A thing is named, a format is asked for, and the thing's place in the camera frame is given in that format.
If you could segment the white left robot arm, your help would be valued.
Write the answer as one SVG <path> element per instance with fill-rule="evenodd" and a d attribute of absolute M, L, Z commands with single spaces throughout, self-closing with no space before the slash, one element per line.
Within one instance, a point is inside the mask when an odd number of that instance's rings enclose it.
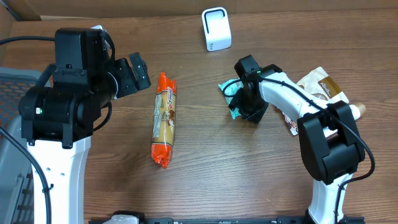
<path fill-rule="evenodd" d="M 83 223 L 84 176 L 91 138 L 113 100 L 150 87 L 139 53 L 116 58 L 101 27 L 61 28 L 55 62 L 19 103 L 21 135 L 34 158 L 34 221 Z"/>

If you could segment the teal snack wrapper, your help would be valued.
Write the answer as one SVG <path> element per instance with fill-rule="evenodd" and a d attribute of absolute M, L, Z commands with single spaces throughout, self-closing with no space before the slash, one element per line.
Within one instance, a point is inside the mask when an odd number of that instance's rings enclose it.
<path fill-rule="evenodd" d="M 239 89 L 243 87 L 243 84 L 241 83 L 240 79 L 230 79 L 224 83 L 220 83 L 218 85 L 219 89 L 221 91 L 224 90 L 225 95 L 234 95 L 237 93 Z M 233 119 L 236 119 L 238 116 L 241 116 L 241 113 L 238 111 L 238 109 L 230 109 L 229 110 L 231 113 L 231 117 Z"/>

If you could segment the orange biscuit packet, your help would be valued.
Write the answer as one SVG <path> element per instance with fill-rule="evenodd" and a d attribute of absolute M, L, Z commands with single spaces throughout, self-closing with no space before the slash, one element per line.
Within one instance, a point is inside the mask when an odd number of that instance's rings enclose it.
<path fill-rule="evenodd" d="M 165 72 L 159 76 L 155 96 L 154 123 L 152 129 L 151 156 L 164 169 L 172 160 L 176 123 L 176 82 Z"/>

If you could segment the brown Pantree snack pouch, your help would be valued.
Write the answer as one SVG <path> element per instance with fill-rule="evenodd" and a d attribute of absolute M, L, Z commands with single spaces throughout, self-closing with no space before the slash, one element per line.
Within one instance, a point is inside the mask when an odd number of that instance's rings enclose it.
<path fill-rule="evenodd" d="M 312 70 L 297 82 L 297 85 L 307 93 L 328 103 L 344 101 L 349 103 L 349 99 L 341 88 L 333 81 L 322 67 Z"/>

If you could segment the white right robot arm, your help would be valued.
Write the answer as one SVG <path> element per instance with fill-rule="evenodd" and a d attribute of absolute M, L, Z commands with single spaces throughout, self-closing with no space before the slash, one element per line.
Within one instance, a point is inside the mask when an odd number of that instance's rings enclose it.
<path fill-rule="evenodd" d="M 258 123 L 273 104 L 297 124 L 302 162 L 313 177 L 312 202 L 301 223 L 364 223 L 363 217 L 343 214 L 346 184 L 365 158 L 356 125 L 360 108 L 342 100 L 323 102 L 278 66 L 260 67 L 252 55 L 239 59 L 234 69 L 242 87 L 228 95 L 230 109 Z"/>

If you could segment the white tube gold cap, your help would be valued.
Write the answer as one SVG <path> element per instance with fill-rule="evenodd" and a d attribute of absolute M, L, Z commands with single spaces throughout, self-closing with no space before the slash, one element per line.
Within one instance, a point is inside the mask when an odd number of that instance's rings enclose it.
<path fill-rule="evenodd" d="M 349 104 L 349 107 L 353 114 L 354 120 L 357 120 L 366 114 L 366 107 L 362 103 Z M 332 131 L 329 128 L 324 128 L 323 132 L 324 132 L 325 137 L 328 138 L 328 137 L 332 136 L 333 134 L 336 134 L 338 131 L 337 130 Z"/>

